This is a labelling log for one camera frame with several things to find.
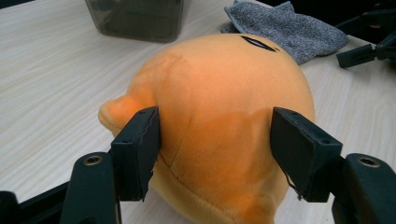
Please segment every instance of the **stuffed animal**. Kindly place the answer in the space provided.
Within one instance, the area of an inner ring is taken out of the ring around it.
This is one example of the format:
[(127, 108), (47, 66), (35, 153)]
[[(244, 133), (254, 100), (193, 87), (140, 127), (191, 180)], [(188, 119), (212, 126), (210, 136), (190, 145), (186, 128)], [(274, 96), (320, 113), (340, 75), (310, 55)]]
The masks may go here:
[(285, 50), (255, 35), (175, 44), (102, 105), (99, 120), (116, 136), (154, 105), (162, 146), (150, 185), (174, 209), (196, 223), (274, 222), (288, 183), (270, 149), (273, 107), (315, 115), (304, 74)]

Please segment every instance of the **gray towel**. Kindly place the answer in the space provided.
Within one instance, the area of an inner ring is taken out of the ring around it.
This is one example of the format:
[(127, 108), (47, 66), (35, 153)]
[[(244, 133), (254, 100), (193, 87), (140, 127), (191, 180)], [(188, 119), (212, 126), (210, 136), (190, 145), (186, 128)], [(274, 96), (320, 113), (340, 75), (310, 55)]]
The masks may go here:
[(276, 42), (297, 64), (335, 53), (347, 44), (347, 35), (310, 16), (297, 14), (290, 2), (268, 8), (235, 1), (224, 8), (231, 23), (222, 33), (258, 35)]

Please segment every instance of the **plush toy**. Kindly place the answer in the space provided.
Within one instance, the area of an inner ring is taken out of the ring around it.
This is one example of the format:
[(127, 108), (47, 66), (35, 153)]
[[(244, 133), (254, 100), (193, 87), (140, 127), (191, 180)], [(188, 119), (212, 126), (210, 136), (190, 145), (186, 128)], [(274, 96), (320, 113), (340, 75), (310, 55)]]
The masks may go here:
[(270, 149), (273, 107), (315, 114), (304, 74), (285, 50), (255, 35), (176, 44), (102, 105), (99, 120), (116, 136), (154, 105), (162, 146), (150, 185), (171, 206), (196, 223), (274, 222), (288, 183)]

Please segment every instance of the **white wood grain tabletop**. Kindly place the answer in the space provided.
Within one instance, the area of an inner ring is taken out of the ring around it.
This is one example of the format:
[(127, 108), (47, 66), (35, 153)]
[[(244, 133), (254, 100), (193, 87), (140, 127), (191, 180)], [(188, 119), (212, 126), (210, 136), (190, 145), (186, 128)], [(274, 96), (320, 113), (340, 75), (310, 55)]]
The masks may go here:
[[(159, 44), (100, 34), (83, 0), (35, 0), (0, 9), (0, 190), (19, 202), (70, 178), (74, 162), (108, 151), (112, 135), (99, 106), (125, 93), (134, 72), (177, 42), (219, 34), (232, 0), (185, 0), (182, 30)], [(366, 44), (349, 37), (340, 51)], [(374, 61), (348, 69), (335, 55), (301, 65), (317, 125), (358, 152), (396, 169), (396, 66)], [(298, 201), (290, 190), (276, 223), (333, 223), (328, 203)], [(144, 203), (122, 203), (124, 223), (190, 223), (150, 190)]]

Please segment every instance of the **dark transparent container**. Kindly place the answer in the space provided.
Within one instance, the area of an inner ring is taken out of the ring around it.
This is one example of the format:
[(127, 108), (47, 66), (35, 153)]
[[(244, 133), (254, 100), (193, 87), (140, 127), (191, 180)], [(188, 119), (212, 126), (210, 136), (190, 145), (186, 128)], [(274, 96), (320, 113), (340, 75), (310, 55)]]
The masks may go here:
[(104, 35), (172, 42), (180, 32), (183, 0), (85, 0)]

